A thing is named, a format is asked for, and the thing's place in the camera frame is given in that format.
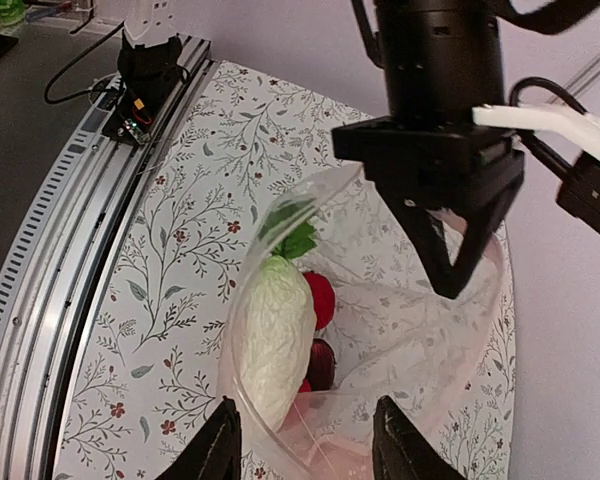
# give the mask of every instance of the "cable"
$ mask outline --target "cable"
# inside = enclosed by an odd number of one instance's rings
[[[520,95],[524,90],[530,87],[548,90],[580,115],[585,115],[587,113],[587,109],[584,108],[584,106],[567,90],[557,83],[542,77],[523,78],[516,83],[509,94],[509,104],[512,107],[520,106]],[[569,176],[569,172],[573,167],[553,148],[536,137],[532,131],[518,130],[517,133],[520,136],[522,144],[527,147],[531,154],[540,160],[545,167],[551,170],[554,175],[561,180],[565,180]]]
[[[88,47],[86,50],[84,50],[82,53],[80,53],[77,57],[75,57],[73,60],[71,60],[69,63],[67,63],[64,67],[62,67],[58,71],[58,73],[56,73],[51,78],[51,80],[49,80],[49,83],[47,83],[47,86],[44,89],[44,101],[46,103],[48,103],[49,105],[58,105],[60,103],[68,102],[69,100],[73,100],[75,98],[81,97],[83,95],[88,95],[91,92],[94,92],[93,89],[86,89],[86,90],[80,90],[78,92],[75,92],[75,93],[72,93],[70,95],[66,95],[64,97],[60,97],[60,98],[50,98],[49,97],[49,93],[51,91],[51,87],[53,87],[53,85],[60,79],[60,77],[62,77],[65,73],[67,73],[71,68],[73,68],[74,65],[76,65],[84,57],[86,57],[87,55],[89,55],[91,52],[93,52],[96,48],[98,48],[104,42],[106,42],[107,40],[109,40],[110,38],[112,38],[116,33],[118,33],[120,30],[122,30],[123,27],[124,27],[124,22],[122,22],[120,25],[118,25],[116,28],[114,28],[113,30],[111,30],[109,33],[107,33],[100,40],[98,40],[97,42],[95,42],[93,45],[91,45],[90,47]],[[103,92],[106,92],[106,91],[114,91],[114,90],[113,89],[104,89],[103,90]]]

